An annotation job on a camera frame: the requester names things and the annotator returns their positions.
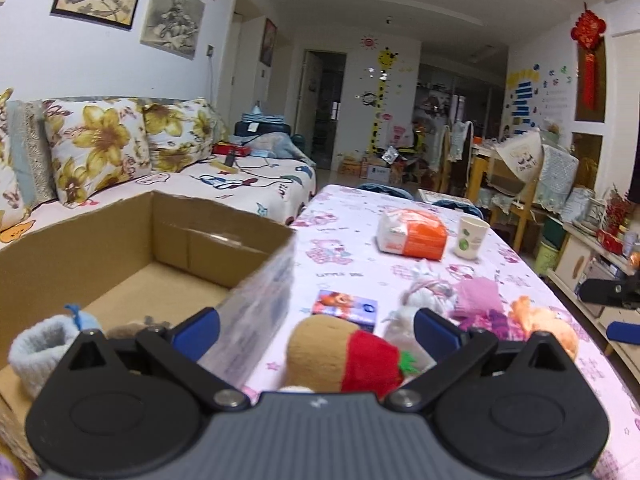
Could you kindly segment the framed portrait sketch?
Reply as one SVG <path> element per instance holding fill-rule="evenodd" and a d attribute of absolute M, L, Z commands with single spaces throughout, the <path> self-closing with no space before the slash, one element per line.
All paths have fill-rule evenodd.
<path fill-rule="evenodd" d="M 204 11 L 201 0 L 150 0 L 140 42 L 193 60 Z"/>

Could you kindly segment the sofa with cartoon cover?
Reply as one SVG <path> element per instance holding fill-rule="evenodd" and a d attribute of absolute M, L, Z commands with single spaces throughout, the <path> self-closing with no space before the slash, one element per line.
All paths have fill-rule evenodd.
<path fill-rule="evenodd" d="M 142 114 L 143 107 L 151 103 L 189 101 L 134 96 L 81 96 L 47 100 L 54 99 L 132 99 L 142 106 Z M 314 164 L 283 132 L 269 136 L 268 148 L 264 152 L 231 143 L 227 133 L 224 140 L 214 145 L 213 154 L 208 159 L 187 166 L 180 172 L 161 172 L 152 167 L 146 176 L 106 188 L 77 207 L 66 207 L 58 198 L 42 204 L 17 226 L 1 230 L 1 244 L 9 246 L 29 232 L 148 191 L 205 198 L 288 226 L 316 194 L 317 177 Z"/>

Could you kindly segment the pink fuzzy cloth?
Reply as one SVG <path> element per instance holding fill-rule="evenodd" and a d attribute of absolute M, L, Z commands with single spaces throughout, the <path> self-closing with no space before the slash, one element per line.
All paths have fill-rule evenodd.
<path fill-rule="evenodd" d="M 465 278 L 454 289 L 457 300 L 451 315 L 453 318 L 461 320 L 491 310 L 502 310 L 498 284 L 489 278 Z"/>

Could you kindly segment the floral sofa cushion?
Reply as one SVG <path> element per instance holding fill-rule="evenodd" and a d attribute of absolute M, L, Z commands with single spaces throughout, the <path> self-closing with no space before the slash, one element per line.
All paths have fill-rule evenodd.
<path fill-rule="evenodd" d="M 17 226 L 38 206 L 56 200 L 51 153 L 39 101 L 1 92 L 1 229 Z"/>
<path fill-rule="evenodd" d="M 142 106 L 132 99 L 45 100 L 44 125 L 58 200 L 74 208 L 152 170 Z"/>
<path fill-rule="evenodd" d="M 143 107 L 145 132 L 154 170 L 180 172 L 208 159 L 228 129 L 203 98 Z"/>

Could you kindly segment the white paper cup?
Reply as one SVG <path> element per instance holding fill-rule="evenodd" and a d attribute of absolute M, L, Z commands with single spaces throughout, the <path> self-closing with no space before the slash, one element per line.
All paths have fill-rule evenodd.
<path fill-rule="evenodd" d="M 454 253 L 465 260 L 475 260 L 480 252 L 490 225 L 475 216 L 464 214 L 459 221 Z"/>

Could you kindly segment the red chinese knot ornament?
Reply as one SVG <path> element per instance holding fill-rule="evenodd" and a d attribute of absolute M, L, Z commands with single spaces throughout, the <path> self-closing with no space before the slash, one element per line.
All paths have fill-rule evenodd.
<path fill-rule="evenodd" d="M 600 67 L 598 52 L 605 40 L 606 21 L 589 9 L 578 16 L 570 30 L 578 47 L 578 96 L 584 110 L 595 113 L 599 106 Z"/>

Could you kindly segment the giraffe height wall sticker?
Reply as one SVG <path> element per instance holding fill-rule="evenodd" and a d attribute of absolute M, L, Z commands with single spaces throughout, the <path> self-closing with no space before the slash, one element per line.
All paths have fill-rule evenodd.
<path fill-rule="evenodd" d="M 397 61 L 398 53 L 385 47 L 378 54 L 378 88 L 375 92 L 375 114 L 372 122 L 368 152 L 373 154 L 378 150 L 378 142 L 381 140 L 383 115 L 385 113 L 385 99 L 387 94 L 388 76 Z"/>

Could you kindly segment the brown plush bear toy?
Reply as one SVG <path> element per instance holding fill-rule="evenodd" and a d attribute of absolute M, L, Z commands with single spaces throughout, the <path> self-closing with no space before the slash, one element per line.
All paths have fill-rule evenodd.
<path fill-rule="evenodd" d="M 382 399 L 419 374 L 418 362 L 358 325 L 316 314 L 288 338 L 285 387 L 322 393 L 373 393 Z"/>

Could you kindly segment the light blue knitted sock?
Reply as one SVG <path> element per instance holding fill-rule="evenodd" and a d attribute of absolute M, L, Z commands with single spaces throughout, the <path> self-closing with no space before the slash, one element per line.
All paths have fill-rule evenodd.
<path fill-rule="evenodd" d="M 67 314 L 46 318 L 23 330 L 11 344 L 8 362 L 31 399 L 35 399 L 55 367 L 83 330 L 102 330 L 98 319 L 77 304 Z"/>

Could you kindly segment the orange knitted cloth ball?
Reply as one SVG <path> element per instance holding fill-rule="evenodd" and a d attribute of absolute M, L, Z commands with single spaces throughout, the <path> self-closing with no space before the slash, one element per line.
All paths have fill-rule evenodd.
<path fill-rule="evenodd" d="M 520 324 L 523 333 L 547 332 L 555 336 L 568 356 L 575 361 L 578 352 L 578 335 L 567 322 L 546 308 L 534 308 L 529 296 L 518 297 L 511 304 L 510 318 Z"/>

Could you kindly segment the white fluffy plush toy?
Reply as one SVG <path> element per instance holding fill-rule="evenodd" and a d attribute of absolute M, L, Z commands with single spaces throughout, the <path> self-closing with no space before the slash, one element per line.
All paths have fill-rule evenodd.
<path fill-rule="evenodd" d="M 406 376 L 416 376 L 435 365 L 435 360 L 424 350 L 414 334 L 414 318 L 419 309 L 402 306 L 386 318 L 383 338 L 397 347 L 404 360 Z"/>

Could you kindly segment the wooden chair with covers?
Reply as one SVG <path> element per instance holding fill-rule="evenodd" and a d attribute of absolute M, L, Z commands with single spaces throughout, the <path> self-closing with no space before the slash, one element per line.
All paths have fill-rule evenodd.
<path fill-rule="evenodd" d="M 569 150 L 544 142 L 535 129 L 490 148 L 474 146 L 465 197 L 476 203 L 483 184 L 509 197 L 504 206 L 489 205 L 490 223 L 497 224 L 503 214 L 518 218 L 512 244 L 518 252 L 527 225 L 538 214 L 561 212 L 574 188 L 578 166 L 578 159 Z"/>

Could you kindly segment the cardboard box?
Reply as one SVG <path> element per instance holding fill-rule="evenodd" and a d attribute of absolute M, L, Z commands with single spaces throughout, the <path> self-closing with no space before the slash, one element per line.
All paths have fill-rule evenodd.
<path fill-rule="evenodd" d="M 1 430 L 47 479 L 250 479 L 265 461 L 264 416 L 203 412 L 142 372 L 134 337 L 205 308 L 220 335 L 198 364 L 243 392 L 288 315 L 294 232 L 209 200 L 149 192 L 31 232 L 1 253 L 1 355 L 77 304 L 83 330 Z"/>

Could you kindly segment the orange white tissue pack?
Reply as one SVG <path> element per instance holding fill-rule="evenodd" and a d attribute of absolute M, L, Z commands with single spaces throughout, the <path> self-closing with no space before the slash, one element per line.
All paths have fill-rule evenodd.
<path fill-rule="evenodd" d="M 448 230 L 429 211 L 389 209 L 378 220 L 375 239 L 378 249 L 386 254 L 439 261 L 446 248 Z"/>

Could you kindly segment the white patterned sock bundle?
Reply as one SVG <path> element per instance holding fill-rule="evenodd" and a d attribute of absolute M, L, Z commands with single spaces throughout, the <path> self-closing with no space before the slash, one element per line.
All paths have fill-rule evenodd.
<path fill-rule="evenodd" d="M 411 269 L 411 284 L 400 296 L 403 307 L 430 309 L 442 316 L 454 312 L 458 294 L 453 284 L 432 270 L 427 260 L 419 261 Z"/>

